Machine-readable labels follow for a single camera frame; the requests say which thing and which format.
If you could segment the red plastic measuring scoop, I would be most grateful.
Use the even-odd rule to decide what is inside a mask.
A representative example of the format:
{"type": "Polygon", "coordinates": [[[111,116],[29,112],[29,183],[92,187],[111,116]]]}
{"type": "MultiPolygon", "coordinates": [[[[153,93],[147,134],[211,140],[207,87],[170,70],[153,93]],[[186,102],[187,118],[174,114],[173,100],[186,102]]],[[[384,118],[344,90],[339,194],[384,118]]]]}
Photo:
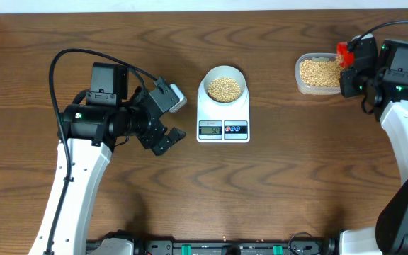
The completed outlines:
{"type": "Polygon", "coordinates": [[[339,58],[339,64],[343,68],[349,68],[355,60],[353,52],[349,51],[349,42],[340,42],[336,46],[337,57],[339,58]]]}

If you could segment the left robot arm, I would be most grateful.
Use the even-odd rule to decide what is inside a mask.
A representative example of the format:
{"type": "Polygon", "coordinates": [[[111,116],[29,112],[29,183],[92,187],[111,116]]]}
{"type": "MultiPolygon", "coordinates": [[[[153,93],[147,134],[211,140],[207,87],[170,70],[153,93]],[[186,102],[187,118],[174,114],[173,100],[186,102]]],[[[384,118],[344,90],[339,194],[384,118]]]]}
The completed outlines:
{"type": "Polygon", "coordinates": [[[159,77],[153,91],[140,84],[130,96],[131,74],[139,75],[132,67],[94,63],[90,89],[60,113],[55,179],[31,254],[85,254],[98,186],[119,137],[136,137],[161,156],[186,136],[160,121],[186,104],[177,85],[159,77]]]}

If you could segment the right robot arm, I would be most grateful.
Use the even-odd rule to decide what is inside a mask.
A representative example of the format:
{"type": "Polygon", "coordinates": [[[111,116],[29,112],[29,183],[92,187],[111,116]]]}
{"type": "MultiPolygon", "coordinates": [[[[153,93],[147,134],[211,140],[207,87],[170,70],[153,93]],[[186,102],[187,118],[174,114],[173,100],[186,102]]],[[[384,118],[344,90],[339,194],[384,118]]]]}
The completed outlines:
{"type": "Polygon", "coordinates": [[[392,145],[401,186],[375,226],[345,230],[340,254],[408,254],[408,42],[386,39],[378,47],[371,34],[337,47],[343,58],[341,95],[362,96],[361,108],[373,115],[392,145]]]}

